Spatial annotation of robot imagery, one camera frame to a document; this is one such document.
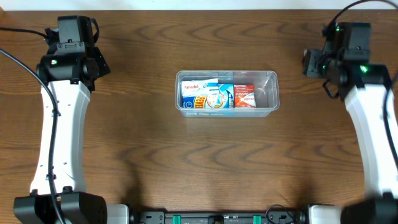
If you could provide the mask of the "white Panadol caplets box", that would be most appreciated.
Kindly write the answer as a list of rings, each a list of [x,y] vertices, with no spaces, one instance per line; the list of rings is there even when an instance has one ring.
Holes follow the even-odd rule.
[[[218,92],[219,88],[217,78],[181,82],[181,94],[183,97],[210,95]]]

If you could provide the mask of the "blue fever patch box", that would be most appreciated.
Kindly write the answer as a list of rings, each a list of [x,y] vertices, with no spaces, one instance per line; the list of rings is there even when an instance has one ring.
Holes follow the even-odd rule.
[[[218,84],[218,88],[218,93],[182,97],[182,107],[193,109],[234,108],[234,85]]]

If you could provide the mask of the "red medicine box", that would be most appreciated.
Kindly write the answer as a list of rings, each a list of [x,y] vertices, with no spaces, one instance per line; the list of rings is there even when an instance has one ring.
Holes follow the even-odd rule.
[[[234,85],[234,107],[255,108],[254,85]]]

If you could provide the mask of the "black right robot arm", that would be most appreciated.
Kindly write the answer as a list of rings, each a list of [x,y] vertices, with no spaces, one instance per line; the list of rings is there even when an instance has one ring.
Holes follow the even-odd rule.
[[[309,205],[299,223],[397,223],[397,120],[392,79],[385,65],[370,63],[371,25],[331,22],[321,50],[305,51],[303,74],[323,79],[328,96],[346,106],[360,148],[365,198],[344,207]]]

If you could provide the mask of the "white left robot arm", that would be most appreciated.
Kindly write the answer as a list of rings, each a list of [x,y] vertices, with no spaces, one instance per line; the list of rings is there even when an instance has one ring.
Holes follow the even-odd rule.
[[[61,16],[47,29],[49,49],[33,74],[44,109],[39,161],[28,196],[14,200],[22,223],[128,223],[124,204],[89,194],[83,174],[85,115],[95,81],[110,72],[96,42],[97,22]]]

